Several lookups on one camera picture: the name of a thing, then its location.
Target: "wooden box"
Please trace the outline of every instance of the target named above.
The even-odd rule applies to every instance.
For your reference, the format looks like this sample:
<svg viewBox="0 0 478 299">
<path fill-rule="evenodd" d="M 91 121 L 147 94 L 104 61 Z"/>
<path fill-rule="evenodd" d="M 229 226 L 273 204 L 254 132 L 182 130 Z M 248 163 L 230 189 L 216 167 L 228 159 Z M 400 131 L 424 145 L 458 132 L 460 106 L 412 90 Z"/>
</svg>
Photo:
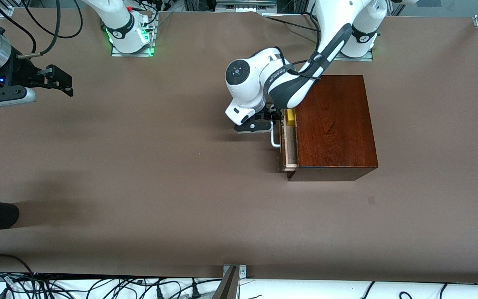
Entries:
<svg viewBox="0 0 478 299">
<path fill-rule="evenodd" d="M 295 117 L 281 122 L 290 181 L 354 181 L 378 167 L 362 76 L 322 76 Z"/>
</svg>

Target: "brown table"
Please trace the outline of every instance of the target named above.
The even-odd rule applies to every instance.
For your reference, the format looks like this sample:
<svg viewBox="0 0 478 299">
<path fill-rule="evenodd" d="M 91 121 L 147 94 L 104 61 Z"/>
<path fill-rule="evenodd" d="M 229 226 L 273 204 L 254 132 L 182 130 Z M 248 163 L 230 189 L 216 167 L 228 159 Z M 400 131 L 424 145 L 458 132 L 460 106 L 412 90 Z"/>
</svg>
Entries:
<svg viewBox="0 0 478 299">
<path fill-rule="evenodd" d="M 255 13 L 176 13 L 155 57 L 124 59 L 83 13 L 77 38 L 34 59 L 71 74 L 75 96 L 38 89 L 36 103 L 0 108 L 0 201 L 22 209 L 0 253 L 38 272 L 218 276 L 245 263 L 258 278 L 478 281 L 471 19 L 389 17 L 373 63 L 334 63 L 330 74 L 364 75 L 379 169 L 288 182 L 269 135 L 234 133 L 224 70 L 274 45 L 309 57 L 313 32 Z M 53 28 L 53 10 L 35 14 Z M 74 32 L 77 13 L 62 17 Z M 47 46 L 24 11 L 15 19 Z"/>
</svg>

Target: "yellow block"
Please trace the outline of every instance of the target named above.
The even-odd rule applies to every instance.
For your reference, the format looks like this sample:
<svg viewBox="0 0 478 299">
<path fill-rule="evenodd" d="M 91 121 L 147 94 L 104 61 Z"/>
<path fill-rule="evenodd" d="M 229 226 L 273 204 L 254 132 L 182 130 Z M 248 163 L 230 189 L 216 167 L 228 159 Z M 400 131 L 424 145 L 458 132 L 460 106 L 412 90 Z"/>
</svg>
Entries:
<svg viewBox="0 0 478 299">
<path fill-rule="evenodd" d="M 286 125 L 294 127 L 296 125 L 296 118 L 294 117 L 294 109 L 285 110 Z"/>
</svg>

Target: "wood grain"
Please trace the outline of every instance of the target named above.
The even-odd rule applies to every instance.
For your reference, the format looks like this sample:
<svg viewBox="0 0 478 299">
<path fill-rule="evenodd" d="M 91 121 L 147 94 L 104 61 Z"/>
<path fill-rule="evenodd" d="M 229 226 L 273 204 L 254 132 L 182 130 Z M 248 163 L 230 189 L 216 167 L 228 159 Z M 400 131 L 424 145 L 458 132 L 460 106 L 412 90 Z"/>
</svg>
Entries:
<svg viewBox="0 0 478 299">
<path fill-rule="evenodd" d="M 377 168 L 363 76 L 322 76 L 296 108 L 300 167 Z"/>
</svg>

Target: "gray floor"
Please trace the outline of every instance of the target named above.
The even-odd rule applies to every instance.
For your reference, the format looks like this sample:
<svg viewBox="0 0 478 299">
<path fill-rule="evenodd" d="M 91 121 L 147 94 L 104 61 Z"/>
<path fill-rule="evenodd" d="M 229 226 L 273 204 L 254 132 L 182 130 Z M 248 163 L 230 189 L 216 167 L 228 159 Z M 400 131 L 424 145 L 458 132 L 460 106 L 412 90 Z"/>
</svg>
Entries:
<svg viewBox="0 0 478 299">
<path fill-rule="evenodd" d="M 404 16 L 415 17 L 472 17 L 477 14 L 478 0 L 420 0 L 418 5 L 406 6 L 402 12 Z"/>
</svg>

